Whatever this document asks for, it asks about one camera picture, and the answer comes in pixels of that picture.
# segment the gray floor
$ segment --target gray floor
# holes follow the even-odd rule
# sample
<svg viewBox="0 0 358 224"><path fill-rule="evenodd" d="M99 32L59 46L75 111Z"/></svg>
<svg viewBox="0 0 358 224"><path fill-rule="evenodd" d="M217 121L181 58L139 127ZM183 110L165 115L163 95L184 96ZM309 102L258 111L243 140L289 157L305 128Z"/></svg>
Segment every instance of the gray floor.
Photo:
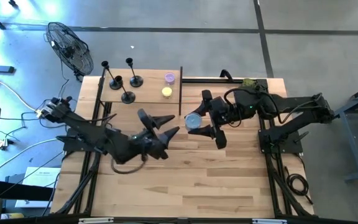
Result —
<svg viewBox="0 0 358 224"><path fill-rule="evenodd" d="M266 29L358 30L358 0L260 0ZM20 11L0 1L0 20L20 24L59 21L70 26L92 27L197 27L257 29L251 0L17 0ZM125 68L126 57L137 68L178 69L186 76L217 76L222 68L237 77L266 77L258 34L186 34L141 32L77 32L88 43L95 64L91 75L100 75L100 62ZM358 91L358 36L268 35L274 77L284 78L290 96L323 92L332 109ZM60 61L44 32L0 30L0 64L16 67L3 80L32 106L56 96L63 78ZM71 70L64 96L78 96L80 84ZM27 111L0 86L2 116L18 118ZM0 164L25 147L63 134L26 121L27 129L15 133L16 146L0 151ZM1 121L0 130L18 128L20 121ZM344 183L356 171L350 147L339 121L310 125L302 140L307 178L317 215L358 221L358 181ZM46 143L24 153L0 170L0 180L42 165L61 151L59 142ZM58 166L60 160L48 164Z"/></svg>

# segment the electric fan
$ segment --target electric fan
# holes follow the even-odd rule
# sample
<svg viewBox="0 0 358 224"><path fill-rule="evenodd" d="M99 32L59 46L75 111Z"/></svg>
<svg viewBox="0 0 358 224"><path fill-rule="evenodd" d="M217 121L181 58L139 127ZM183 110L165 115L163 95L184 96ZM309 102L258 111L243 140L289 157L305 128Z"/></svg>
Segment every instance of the electric fan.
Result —
<svg viewBox="0 0 358 224"><path fill-rule="evenodd" d="M70 28L60 22L50 22L46 36L52 49L74 71L78 81L81 82L79 77L92 72L93 61L88 44L80 40Z"/></svg>

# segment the wooden table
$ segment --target wooden table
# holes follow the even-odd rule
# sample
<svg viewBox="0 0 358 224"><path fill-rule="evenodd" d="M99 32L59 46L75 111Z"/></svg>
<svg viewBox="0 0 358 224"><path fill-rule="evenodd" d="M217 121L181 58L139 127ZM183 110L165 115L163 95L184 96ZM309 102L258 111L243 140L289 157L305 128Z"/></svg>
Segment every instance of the wooden table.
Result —
<svg viewBox="0 0 358 224"><path fill-rule="evenodd" d="M146 166L135 174L119 175L111 170L111 156L101 159L96 183L92 216L109 217L200 217L200 218L257 218L273 217L272 199L264 156L260 153L257 131L258 117L243 120L238 128L224 126L227 147L218 150L215 142L207 137L187 134L184 116L201 102L201 91L211 90L213 97L223 96L238 84L186 84L182 86L181 116L179 110L179 71L136 70L144 78L144 85L129 85L130 70L111 70L121 75L127 90L136 94L133 104L121 103L122 90L108 87L111 79L106 76L101 99L111 101L111 120L124 134L138 133L142 128L137 110L143 108L153 116L175 114L176 118L164 125L158 133L180 126L172 139L167 160L150 158ZM173 96L162 98L163 74L173 72L177 81ZM85 77L76 113L86 119L92 117L99 77ZM269 92L287 96L281 78L267 79ZM208 116L203 125L210 123ZM283 154L283 163L291 173L305 176L299 158ZM76 152L62 164L60 179L55 192L52 211L58 210L78 185L84 154ZM137 157L117 168L133 169L140 164ZM88 195L85 189L83 207ZM304 208L313 213L306 198L296 196ZM284 211L281 191L278 190L280 208Z"/></svg>

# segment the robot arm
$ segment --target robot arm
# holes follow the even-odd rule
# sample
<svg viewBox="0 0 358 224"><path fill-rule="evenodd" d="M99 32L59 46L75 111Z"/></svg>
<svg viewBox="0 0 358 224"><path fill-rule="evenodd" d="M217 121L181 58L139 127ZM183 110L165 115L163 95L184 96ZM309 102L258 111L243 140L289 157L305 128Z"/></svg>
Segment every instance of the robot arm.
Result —
<svg viewBox="0 0 358 224"><path fill-rule="evenodd" d="M145 128L136 135L127 136L122 134L119 129L90 123L90 121L105 121L104 123L107 123L115 114L107 118L86 120L72 112L70 100L70 96L67 99L53 98L39 114L51 122L65 123L70 127L66 136L57 136L57 139L65 143L63 150L109 153L117 164L125 164L138 154L144 156L148 154L155 159L168 158L165 150L179 127L159 135L156 135L154 128L159 129L163 124L172 120L175 115L153 117L140 109L137 114Z"/></svg>
<svg viewBox="0 0 358 224"><path fill-rule="evenodd" d="M235 103L231 103L227 99L227 95L232 92ZM276 94L269 94L266 87L257 81L253 81L249 86L231 89L224 94L223 98L220 96L212 98L209 90L203 90L202 97L200 106L193 113L200 116L205 116L208 113L211 125L192 129L188 134L216 138L218 149L225 148L227 143L221 126L232 125L243 119L252 118L256 113L262 119L278 117L279 122L283 124L289 116L282 121L281 113L303 112L282 126L261 130L263 133L260 133L259 136L264 144L276 144L286 140L289 134L310 123L328 123L334 118L333 111L321 94L311 97L282 98Z"/></svg>

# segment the green object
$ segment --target green object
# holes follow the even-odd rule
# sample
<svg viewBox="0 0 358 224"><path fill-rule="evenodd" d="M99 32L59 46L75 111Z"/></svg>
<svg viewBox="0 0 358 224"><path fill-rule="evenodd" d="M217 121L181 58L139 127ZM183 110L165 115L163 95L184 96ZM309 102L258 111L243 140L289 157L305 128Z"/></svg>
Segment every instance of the green object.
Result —
<svg viewBox="0 0 358 224"><path fill-rule="evenodd" d="M252 80L250 78L245 78L242 81L242 86L249 86L249 87L254 87L256 84L255 80Z"/></svg>

